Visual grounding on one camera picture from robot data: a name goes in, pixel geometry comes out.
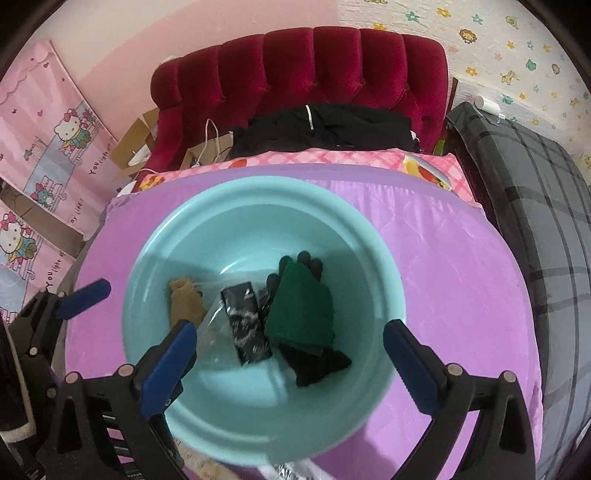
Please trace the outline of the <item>white cylindrical bottle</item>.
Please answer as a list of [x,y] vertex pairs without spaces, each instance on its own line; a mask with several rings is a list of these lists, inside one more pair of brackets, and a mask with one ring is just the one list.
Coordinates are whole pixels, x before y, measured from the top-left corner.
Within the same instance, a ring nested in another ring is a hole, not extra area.
[[502,113],[501,107],[498,103],[481,95],[475,97],[474,105],[477,109],[496,117]]

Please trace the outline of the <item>grey plaid bed cover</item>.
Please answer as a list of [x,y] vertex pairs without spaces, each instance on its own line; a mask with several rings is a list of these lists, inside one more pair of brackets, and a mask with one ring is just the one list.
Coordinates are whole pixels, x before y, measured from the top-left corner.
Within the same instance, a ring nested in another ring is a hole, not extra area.
[[590,476],[590,192],[557,142],[464,102],[450,151],[530,296],[543,402],[540,479]]

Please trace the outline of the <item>purple quilted table cover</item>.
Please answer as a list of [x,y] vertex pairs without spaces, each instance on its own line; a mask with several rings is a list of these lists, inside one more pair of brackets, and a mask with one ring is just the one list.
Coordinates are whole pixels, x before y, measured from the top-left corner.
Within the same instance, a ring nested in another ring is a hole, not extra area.
[[68,324],[67,370],[102,377],[124,362],[123,294],[143,244],[190,197],[249,176],[308,181],[359,209],[397,262],[410,330],[443,361],[456,362],[473,375],[514,372],[530,416],[533,443],[542,444],[542,379],[532,307],[509,247],[478,207],[423,180],[377,168],[231,168],[168,180],[113,200],[77,272],[79,285],[104,278],[112,290],[106,300]]

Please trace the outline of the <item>black clothing on sofa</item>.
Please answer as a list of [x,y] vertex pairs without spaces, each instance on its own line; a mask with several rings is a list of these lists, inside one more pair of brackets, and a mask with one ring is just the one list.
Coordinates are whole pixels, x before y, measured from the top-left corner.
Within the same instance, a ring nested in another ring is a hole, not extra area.
[[342,104],[308,104],[249,120],[235,128],[230,159],[266,152],[375,151],[399,148],[421,151],[406,116],[382,109]]

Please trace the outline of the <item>small black packet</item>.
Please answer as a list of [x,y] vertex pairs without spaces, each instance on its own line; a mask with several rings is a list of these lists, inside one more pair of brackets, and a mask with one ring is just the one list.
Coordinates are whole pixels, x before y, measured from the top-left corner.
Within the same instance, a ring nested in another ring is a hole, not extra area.
[[270,359],[273,352],[264,334],[263,320],[252,283],[244,282],[221,291],[232,341],[240,364],[253,364]]

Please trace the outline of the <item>black knit glove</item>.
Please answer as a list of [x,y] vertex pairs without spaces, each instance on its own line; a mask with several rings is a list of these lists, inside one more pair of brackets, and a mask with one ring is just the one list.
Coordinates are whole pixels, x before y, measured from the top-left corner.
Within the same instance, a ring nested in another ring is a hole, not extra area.
[[[297,257],[291,258],[297,259],[301,256],[301,252],[297,254]],[[314,258],[311,257],[310,252],[306,252],[308,258]],[[266,314],[269,313],[271,287],[273,287],[271,281],[266,279],[266,288],[269,291]],[[280,355],[283,356],[284,361],[294,371],[295,384],[298,387],[308,387],[317,384],[324,380],[325,377],[346,370],[352,365],[352,360],[341,351],[335,350],[334,345],[332,345],[332,348],[322,350],[321,354],[315,355],[290,345],[276,344],[271,340],[270,343],[276,347]]]

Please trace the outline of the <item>pink hello kitty curtain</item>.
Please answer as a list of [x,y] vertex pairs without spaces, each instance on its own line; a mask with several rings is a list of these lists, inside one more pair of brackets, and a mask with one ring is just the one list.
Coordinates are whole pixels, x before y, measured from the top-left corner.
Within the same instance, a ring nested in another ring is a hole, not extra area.
[[[122,184],[116,140],[53,45],[19,53],[1,81],[1,178],[35,211],[89,239]],[[1,207],[1,318],[10,324],[38,291],[56,291],[74,258],[32,221]]]

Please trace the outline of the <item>pink checkered blanket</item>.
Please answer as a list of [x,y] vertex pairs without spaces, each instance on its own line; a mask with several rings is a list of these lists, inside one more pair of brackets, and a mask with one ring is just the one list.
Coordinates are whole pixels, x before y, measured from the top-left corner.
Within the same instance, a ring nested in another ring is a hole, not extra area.
[[148,173],[138,184],[133,181],[123,188],[119,196],[134,191],[145,191],[163,182],[185,177],[247,167],[291,165],[353,165],[397,171],[423,179],[447,191],[453,191],[462,200],[476,201],[467,177],[453,154],[435,156],[415,154],[401,149],[379,151],[331,151],[311,148],[301,152],[266,152],[211,165],[163,173]]

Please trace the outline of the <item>brown cardboard box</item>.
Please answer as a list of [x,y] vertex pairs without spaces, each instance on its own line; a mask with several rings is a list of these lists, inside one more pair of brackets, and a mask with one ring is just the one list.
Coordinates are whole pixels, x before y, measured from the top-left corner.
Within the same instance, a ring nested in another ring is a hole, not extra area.
[[110,153],[111,161],[123,177],[133,177],[145,166],[157,138],[157,108],[137,118]]

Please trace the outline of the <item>light blue plastic basin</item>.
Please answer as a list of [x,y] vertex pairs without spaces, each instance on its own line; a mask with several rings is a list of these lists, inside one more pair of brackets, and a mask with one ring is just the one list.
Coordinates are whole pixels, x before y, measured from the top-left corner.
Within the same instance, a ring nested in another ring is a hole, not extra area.
[[141,248],[122,310],[125,357],[171,331],[169,284],[204,297],[197,361],[166,412],[172,434],[215,460],[257,467],[342,443],[385,398],[386,323],[406,316],[401,276],[363,214],[283,176],[209,187]]

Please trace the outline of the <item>clear zip bag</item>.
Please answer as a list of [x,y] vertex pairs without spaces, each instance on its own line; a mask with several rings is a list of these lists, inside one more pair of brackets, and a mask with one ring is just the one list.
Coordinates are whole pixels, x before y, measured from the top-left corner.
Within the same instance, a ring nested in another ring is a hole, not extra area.
[[204,370],[224,371],[257,364],[240,364],[232,341],[228,316],[221,300],[221,291],[224,288],[244,282],[252,283],[259,304],[259,316],[264,326],[269,291],[264,283],[263,272],[230,274],[197,286],[197,290],[204,295],[204,307],[207,310],[204,320],[197,327],[197,362]]

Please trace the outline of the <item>beige stocking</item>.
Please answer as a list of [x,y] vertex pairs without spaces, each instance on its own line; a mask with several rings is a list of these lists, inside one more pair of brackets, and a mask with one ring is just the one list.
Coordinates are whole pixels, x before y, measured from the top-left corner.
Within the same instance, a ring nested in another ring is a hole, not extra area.
[[170,327],[181,320],[187,320],[198,327],[204,320],[207,310],[201,293],[189,278],[177,278],[168,282],[170,291]]

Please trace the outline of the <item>red tufted velvet sofa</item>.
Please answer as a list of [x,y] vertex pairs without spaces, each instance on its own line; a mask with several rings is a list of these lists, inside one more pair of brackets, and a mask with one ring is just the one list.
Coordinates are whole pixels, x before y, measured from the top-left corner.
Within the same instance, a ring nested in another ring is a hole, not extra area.
[[435,40],[374,29],[322,26],[230,40],[166,61],[150,93],[158,134],[146,164],[176,170],[188,148],[218,131],[305,104],[355,104],[411,120],[430,153],[447,110],[448,62]]

